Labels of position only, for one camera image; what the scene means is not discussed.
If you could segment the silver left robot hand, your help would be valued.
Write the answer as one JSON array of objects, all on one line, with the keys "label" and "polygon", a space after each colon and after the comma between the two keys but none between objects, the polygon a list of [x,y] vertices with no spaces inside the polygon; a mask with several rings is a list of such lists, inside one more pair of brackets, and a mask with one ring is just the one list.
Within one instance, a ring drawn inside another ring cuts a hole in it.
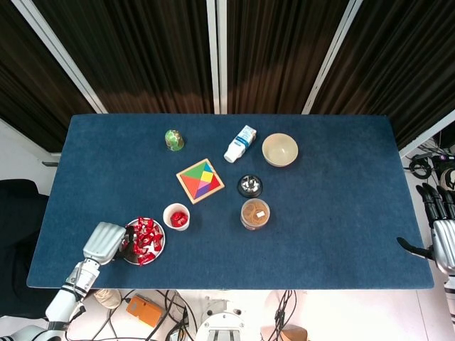
[{"label": "silver left robot hand", "polygon": [[134,227],[126,227],[109,222],[100,222],[83,248],[86,259],[105,265],[113,259],[133,254]]}]

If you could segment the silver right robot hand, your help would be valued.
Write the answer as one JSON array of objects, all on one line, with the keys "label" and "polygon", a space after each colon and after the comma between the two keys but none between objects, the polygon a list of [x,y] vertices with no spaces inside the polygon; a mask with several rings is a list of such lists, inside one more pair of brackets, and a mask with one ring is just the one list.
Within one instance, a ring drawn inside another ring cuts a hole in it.
[{"label": "silver right robot hand", "polygon": [[432,244],[424,249],[409,244],[402,237],[398,237],[397,242],[409,253],[434,261],[442,273],[454,276],[454,191],[426,183],[417,185],[416,189],[424,203]]}]

